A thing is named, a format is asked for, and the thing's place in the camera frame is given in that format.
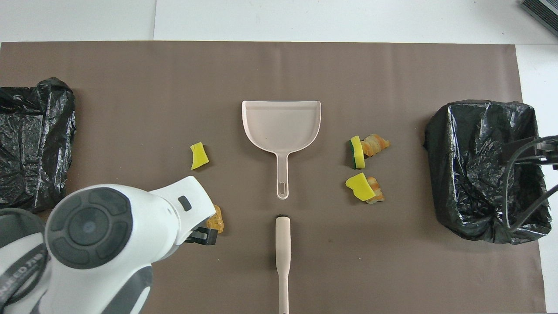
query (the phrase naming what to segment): food scrap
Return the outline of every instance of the food scrap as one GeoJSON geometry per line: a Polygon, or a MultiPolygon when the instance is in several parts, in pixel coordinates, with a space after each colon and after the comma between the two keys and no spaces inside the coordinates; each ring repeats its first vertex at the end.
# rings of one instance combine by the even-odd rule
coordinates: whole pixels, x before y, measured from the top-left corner
{"type": "Polygon", "coordinates": [[[362,141],[362,150],[366,156],[372,157],[388,148],[389,145],[389,141],[386,141],[381,136],[370,134],[362,141]]]}
{"type": "Polygon", "coordinates": [[[209,162],[209,158],[204,150],[204,145],[201,142],[190,146],[190,149],[193,155],[191,170],[199,168],[209,162]]]}
{"type": "Polygon", "coordinates": [[[364,156],[372,157],[390,146],[389,141],[377,134],[368,135],[363,141],[353,136],[350,141],[350,149],[353,154],[353,167],[363,169],[365,167],[364,156]]]}
{"type": "Polygon", "coordinates": [[[223,216],[221,215],[221,208],[217,205],[215,207],[215,214],[205,221],[205,226],[211,229],[217,229],[217,234],[223,232],[225,224],[223,223],[223,216]]]}
{"type": "Polygon", "coordinates": [[[359,173],[354,177],[350,177],[346,182],[345,185],[353,190],[353,194],[361,201],[366,201],[368,199],[372,199],[376,196],[370,184],[366,180],[364,173],[359,173]]]}
{"type": "Polygon", "coordinates": [[[374,191],[374,194],[376,194],[373,198],[367,199],[366,202],[368,204],[374,204],[376,202],[385,201],[386,199],[383,196],[382,190],[380,189],[380,185],[378,184],[378,181],[376,181],[376,178],[368,177],[366,180],[370,185],[370,188],[372,188],[372,191],[374,191]]]}

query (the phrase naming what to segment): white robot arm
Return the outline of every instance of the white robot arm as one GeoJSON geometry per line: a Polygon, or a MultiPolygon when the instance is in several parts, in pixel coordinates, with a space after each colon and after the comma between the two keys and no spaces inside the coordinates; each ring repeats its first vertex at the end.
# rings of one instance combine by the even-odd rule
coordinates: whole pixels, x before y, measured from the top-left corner
{"type": "Polygon", "coordinates": [[[185,241],[214,244],[217,231],[200,227],[213,214],[194,177],[151,192],[116,184],[76,191],[46,223],[46,293],[39,299],[31,293],[5,314],[139,313],[151,289],[151,263],[185,241]],[[33,302],[30,311],[13,311],[33,302]]]}

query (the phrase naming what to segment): dustpan handle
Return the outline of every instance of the dustpan handle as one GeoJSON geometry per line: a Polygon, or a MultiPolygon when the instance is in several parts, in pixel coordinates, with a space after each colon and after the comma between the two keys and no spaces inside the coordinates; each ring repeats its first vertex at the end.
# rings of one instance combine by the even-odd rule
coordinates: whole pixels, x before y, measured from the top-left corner
{"type": "Polygon", "coordinates": [[[288,197],[288,154],[277,154],[277,197],[288,197]]]}

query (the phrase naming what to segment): brush handle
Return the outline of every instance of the brush handle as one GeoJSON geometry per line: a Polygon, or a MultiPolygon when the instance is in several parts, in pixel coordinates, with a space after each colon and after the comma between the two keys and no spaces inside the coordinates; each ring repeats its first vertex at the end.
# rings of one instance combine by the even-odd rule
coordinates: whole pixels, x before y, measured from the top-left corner
{"type": "Polygon", "coordinates": [[[288,314],[288,278],[279,278],[279,314],[288,314]]]}
{"type": "Polygon", "coordinates": [[[288,273],[291,269],[291,220],[275,220],[275,262],[279,274],[279,314],[288,314],[288,273]]]}

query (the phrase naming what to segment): black cable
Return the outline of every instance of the black cable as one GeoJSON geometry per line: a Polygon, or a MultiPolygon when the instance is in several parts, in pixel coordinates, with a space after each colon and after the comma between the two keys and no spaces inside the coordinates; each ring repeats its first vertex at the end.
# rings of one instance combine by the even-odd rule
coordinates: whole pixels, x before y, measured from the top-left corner
{"type": "Polygon", "coordinates": [[[532,214],[532,212],[535,211],[535,209],[538,206],[540,206],[550,195],[552,195],[552,194],[554,194],[554,192],[556,192],[556,191],[553,191],[553,190],[555,188],[558,189],[558,185],[557,185],[556,187],[553,187],[548,192],[546,192],[541,197],[539,197],[536,201],[534,201],[534,203],[531,204],[531,206],[529,206],[527,211],[525,211],[525,213],[527,213],[529,210],[531,210],[532,212],[527,214],[527,215],[522,215],[522,218],[518,219],[516,221],[516,223],[513,224],[514,228],[512,229],[512,226],[509,225],[509,215],[508,215],[508,181],[509,181],[509,176],[511,174],[512,168],[515,165],[515,162],[516,162],[517,158],[519,157],[519,155],[521,155],[528,148],[530,148],[532,146],[535,146],[538,143],[542,143],[542,142],[545,142],[545,141],[555,141],[555,140],[558,140],[558,135],[545,136],[545,137],[541,137],[539,139],[530,141],[529,143],[526,143],[523,146],[521,146],[520,148],[518,148],[508,160],[508,163],[507,163],[506,168],[504,170],[504,177],[503,177],[503,182],[502,182],[504,184],[504,187],[502,189],[502,213],[503,213],[503,216],[504,216],[503,217],[504,225],[508,229],[510,229],[510,231],[514,231],[519,226],[521,226],[527,220],[527,218],[530,216],[530,214],[532,214]],[[533,207],[533,205],[535,205],[539,201],[540,201],[540,203],[537,204],[537,206],[534,207],[534,209],[531,209],[531,207],[533,207]]]}
{"type": "Polygon", "coordinates": [[[516,223],[513,224],[510,231],[514,232],[517,228],[519,228],[527,220],[527,218],[529,218],[529,216],[550,197],[550,195],[556,193],[556,191],[558,191],[558,184],[536,199],[533,204],[531,204],[529,208],[517,218],[516,223]]]}
{"type": "MultiPolygon", "coordinates": [[[[18,215],[20,217],[27,217],[30,219],[30,221],[33,223],[33,233],[36,232],[40,232],[42,233],[42,236],[45,236],[45,223],[36,215],[19,209],[19,208],[4,208],[2,210],[0,210],[0,216],[4,216],[4,215],[18,215]]],[[[45,272],[46,269],[46,265],[48,263],[48,252],[46,250],[46,245],[43,243],[42,244],[44,246],[44,254],[45,254],[45,258],[42,261],[42,263],[40,264],[39,268],[35,271],[36,276],[34,277],[34,279],[32,280],[32,282],[23,290],[19,291],[17,290],[15,292],[14,295],[10,296],[10,298],[6,301],[6,303],[4,304],[4,306],[8,306],[11,305],[19,300],[21,300],[23,297],[25,297],[26,295],[28,295],[34,288],[35,286],[37,286],[37,283],[39,283],[39,281],[42,278],[42,275],[45,272]]]]}

